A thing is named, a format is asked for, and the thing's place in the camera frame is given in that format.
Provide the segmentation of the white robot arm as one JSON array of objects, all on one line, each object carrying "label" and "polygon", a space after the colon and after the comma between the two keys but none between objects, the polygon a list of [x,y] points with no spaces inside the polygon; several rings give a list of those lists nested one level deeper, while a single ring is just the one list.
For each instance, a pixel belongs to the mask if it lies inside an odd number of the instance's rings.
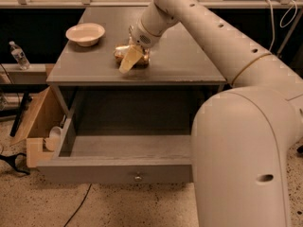
[{"label": "white robot arm", "polygon": [[283,61],[198,0],[152,0],[131,31],[120,70],[182,24],[230,88],[212,96],[192,125],[199,227],[292,227],[288,149],[303,137],[303,81]]}]

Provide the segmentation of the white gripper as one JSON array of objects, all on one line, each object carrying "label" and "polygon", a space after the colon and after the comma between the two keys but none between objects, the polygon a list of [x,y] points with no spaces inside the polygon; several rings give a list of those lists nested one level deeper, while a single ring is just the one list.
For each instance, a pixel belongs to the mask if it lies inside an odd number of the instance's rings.
[{"label": "white gripper", "polygon": [[160,35],[151,34],[142,25],[130,26],[129,32],[133,44],[126,45],[122,49],[123,59],[119,66],[122,74],[128,73],[144,57],[143,48],[152,48],[161,38]]}]

